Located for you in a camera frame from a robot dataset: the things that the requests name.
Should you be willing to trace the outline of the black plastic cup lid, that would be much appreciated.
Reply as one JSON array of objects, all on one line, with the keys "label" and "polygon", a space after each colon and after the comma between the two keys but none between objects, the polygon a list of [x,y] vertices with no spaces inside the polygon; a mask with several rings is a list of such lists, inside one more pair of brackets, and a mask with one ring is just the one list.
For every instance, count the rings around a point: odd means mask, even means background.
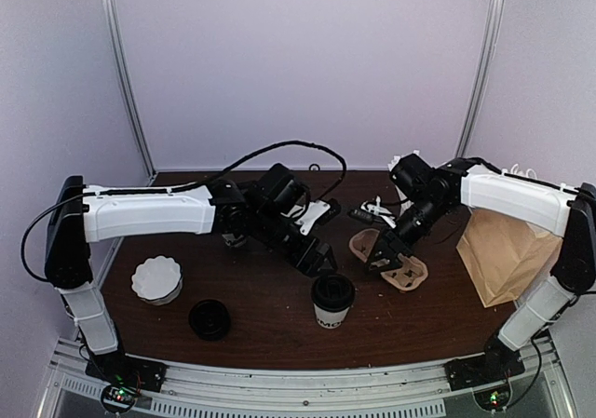
[{"label": "black plastic cup lid", "polygon": [[311,287],[313,304],[328,312],[340,312],[353,305],[356,296],[354,284],[340,274],[318,277]]}]

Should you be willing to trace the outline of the brown pulp cup carrier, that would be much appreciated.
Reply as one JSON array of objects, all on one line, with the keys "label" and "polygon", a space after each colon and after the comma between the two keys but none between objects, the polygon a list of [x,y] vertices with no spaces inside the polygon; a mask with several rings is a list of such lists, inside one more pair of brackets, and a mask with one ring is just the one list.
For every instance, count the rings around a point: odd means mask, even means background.
[{"label": "brown pulp cup carrier", "polygon": [[[353,235],[348,247],[352,254],[361,262],[366,263],[373,250],[373,245],[379,237],[378,229],[368,228]],[[428,277],[427,266],[416,257],[398,256],[395,263],[382,259],[372,266],[374,272],[401,293],[416,290]]]}]

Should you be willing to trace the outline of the white paper coffee cup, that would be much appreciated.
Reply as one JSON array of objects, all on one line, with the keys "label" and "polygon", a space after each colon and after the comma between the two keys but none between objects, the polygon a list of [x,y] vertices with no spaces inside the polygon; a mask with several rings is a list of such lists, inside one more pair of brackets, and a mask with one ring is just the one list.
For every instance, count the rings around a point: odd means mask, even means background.
[{"label": "white paper coffee cup", "polygon": [[355,301],[355,293],[347,295],[311,295],[317,323],[324,329],[333,330],[345,321]]}]

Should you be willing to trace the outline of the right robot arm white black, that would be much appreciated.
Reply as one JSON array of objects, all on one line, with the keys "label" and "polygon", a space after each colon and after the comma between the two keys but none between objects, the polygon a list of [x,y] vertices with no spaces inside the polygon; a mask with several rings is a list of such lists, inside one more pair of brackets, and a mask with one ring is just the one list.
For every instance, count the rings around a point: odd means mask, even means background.
[{"label": "right robot arm white black", "polygon": [[458,206],[488,209],[538,226],[562,239],[558,260],[521,307],[485,345],[477,372],[498,381],[513,358],[550,320],[588,294],[595,284],[595,188],[569,188],[506,172],[480,157],[457,157],[431,167],[418,153],[396,156],[390,180],[411,202],[386,222],[365,260],[370,271],[400,266],[413,246]]}]

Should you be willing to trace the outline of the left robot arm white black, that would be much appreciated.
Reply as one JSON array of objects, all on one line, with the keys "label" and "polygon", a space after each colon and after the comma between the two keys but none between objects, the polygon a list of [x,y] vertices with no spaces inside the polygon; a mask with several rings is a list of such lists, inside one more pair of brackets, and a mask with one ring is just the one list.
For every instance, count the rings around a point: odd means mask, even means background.
[{"label": "left robot arm white black", "polygon": [[47,225],[47,281],[60,293],[85,339],[90,360],[113,384],[134,374],[90,267],[90,244],[170,233],[251,237],[278,251],[300,273],[337,269],[332,248],[312,235],[336,213],[336,202],[313,200],[307,185],[281,164],[260,179],[218,177],[166,187],[108,189],[66,180]]}]

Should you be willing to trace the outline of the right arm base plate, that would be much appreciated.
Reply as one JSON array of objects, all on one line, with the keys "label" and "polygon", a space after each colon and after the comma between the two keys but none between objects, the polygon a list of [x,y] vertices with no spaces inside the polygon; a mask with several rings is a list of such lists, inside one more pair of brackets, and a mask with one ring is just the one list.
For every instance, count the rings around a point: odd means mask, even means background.
[{"label": "right arm base plate", "polygon": [[520,352],[511,352],[508,348],[455,358],[446,362],[444,369],[452,391],[506,381],[510,376],[525,372]]}]

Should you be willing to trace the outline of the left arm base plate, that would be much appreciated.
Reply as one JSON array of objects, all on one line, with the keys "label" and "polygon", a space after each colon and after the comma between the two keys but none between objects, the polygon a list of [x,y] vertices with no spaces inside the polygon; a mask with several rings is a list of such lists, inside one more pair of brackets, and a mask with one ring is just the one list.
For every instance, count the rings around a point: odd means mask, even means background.
[{"label": "left arm base plate", "polygon": [[166,371],[167,366],[162,362],[110,353],[91,354],[85,373],[116,386],[159,393]]}]

